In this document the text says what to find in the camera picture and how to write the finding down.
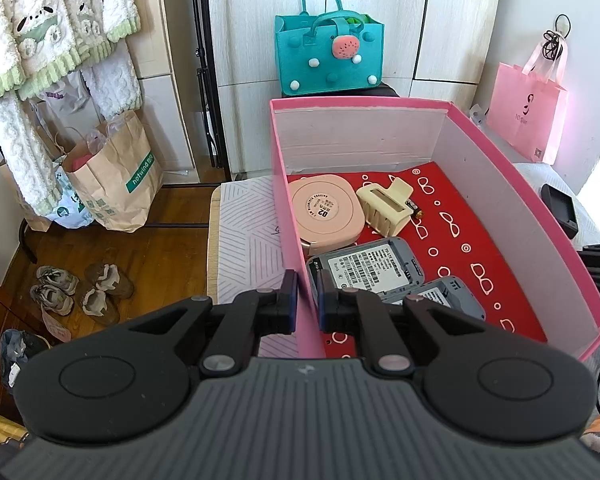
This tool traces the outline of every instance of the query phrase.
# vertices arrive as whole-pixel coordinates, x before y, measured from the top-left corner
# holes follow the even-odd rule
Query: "sneaker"
[[[114,325],[120,320],[120,313],[102,290],[92,288],[82,298],[82,311],[104,326]]]
[[[120,300],[131,298],[134,293],[134,284],[117,265],[91,264],[84,271],[84,277],[98,290]]]
[[[34,285],[29,291],[31,299],[45,310],[66,316],[74,306],[74,300],[53,285]]]
[[[38,267],[36,277],[40,280],[40,283],[56,286],[68,296],[75,294],[75,288],[80,282],[68,270],[58,269],[50,265]]]

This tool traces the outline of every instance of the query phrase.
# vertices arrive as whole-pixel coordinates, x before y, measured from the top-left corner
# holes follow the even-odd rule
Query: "black hair tie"
[[[562,37],[566,39],[569,33],[571,32],[571,20],[569,19],[569,17],[566,14],[558,14],[558,17],[555,19],[554,23],[555,30],[548,30],[544,33],[546,43],[542,46],[542,55],[545,59],[548,59],[549,61],[555,61],[558,57],[562,55],[562,47],[560,46],[561,35],[557,32],[558,20],[561,16],[564,16],[567,19],[567,23],[569,23],[569,28]]]

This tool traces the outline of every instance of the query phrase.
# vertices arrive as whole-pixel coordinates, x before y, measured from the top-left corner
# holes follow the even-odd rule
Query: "panda embroidery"
[[[52,7],[43,6],[35,14],[25,16],[16,27],[16,36],[20,55],[24,59],[32,57],[38,44],[43,40],[57,43],[60,40],[58,16]]]
[[[83,36],[100,35],[100,25],[86,2],[81,3],[78,8],[78,22],[80,23],[80,31]]]

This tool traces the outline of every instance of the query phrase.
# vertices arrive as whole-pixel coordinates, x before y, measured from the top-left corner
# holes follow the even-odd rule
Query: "phone battery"
[[[424,274],[411,248],[402,238],[375,242],[320,254],[307,262],[316,298],[318,271],[326,269],[338,288],[352,286],[375,292],[383,301],[401,300],[405,291],[424,283]]]
[[[402,298],[407,294],[424,296],[428,300],[463,312],[475,319],[484,320],[486,318],[484,309],[478,300],[457,276],[445,276],[424,285],[410,287],[402,295]],[[402,304],[402,298],[392,301],[392,303]]]

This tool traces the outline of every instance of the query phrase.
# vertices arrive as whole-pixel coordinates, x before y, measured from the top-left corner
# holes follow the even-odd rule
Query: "battery label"
[[[442,291],[440,291],[440,289],[437,288],[436,286],[432,286],[431,288],[428,288],[427,290],[423,290],[422,292],[419,292],[418,295],[424,296],[428,300],[435,301],[436,303],[439,303],[440,305],[448,306],[449,308],[451,308],[451,305],[449,305],[449,302],[446,300],[446,298],[442,294]],[[402,304],[402,300],[394,301],[394,304],[395,305]]]
[[[354,286],[378,294],[411,283],[389,244],[337,256],[328,264],[339,288]]]

